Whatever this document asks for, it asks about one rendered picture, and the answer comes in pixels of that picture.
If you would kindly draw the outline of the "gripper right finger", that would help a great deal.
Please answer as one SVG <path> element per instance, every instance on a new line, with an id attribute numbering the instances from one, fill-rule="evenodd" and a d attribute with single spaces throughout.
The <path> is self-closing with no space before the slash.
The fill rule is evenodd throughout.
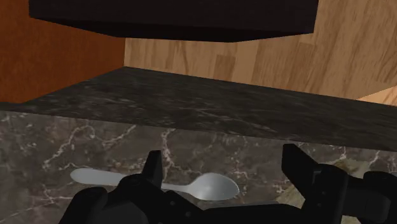
<path id="1" fill-rule="evenodd" d="M 355 178 L 316 162 L 295 144 L 283 145 L 281 167 L 304 197 L 310 224 L 340 224 L 343 215 L 361 224 L 397 224 L 397 176 L 367 171 Z"/>

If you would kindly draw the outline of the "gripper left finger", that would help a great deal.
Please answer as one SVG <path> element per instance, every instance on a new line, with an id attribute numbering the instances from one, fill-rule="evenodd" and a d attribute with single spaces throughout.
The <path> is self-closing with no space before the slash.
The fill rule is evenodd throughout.
<path id="1" fill-rule="evenodd" d="M 162 191 L 162 152 L 150 151 L 144 169 L 125 176 L 108 192 L 101 186 L 75 194 L 59 224 L 203 224 L 203 210 Z"/>

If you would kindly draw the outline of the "white plastic spoon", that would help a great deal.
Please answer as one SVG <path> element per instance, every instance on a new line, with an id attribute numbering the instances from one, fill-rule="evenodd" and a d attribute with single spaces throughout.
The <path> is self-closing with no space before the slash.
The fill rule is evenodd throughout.
<path id="1" fill-rule="evenodd" d="M 70 177 L 75 182 L 104 186 L 117 186 L 125 176 L 125 174 L 91 168 L 78 168 L 70 173 Z M 197 199 L 208 201 L 232 199 L 240 192 L 234 180 L 213 172 L 197 177 L 188 185 L 162 183 L 161 189 L 188 193 Z"/>

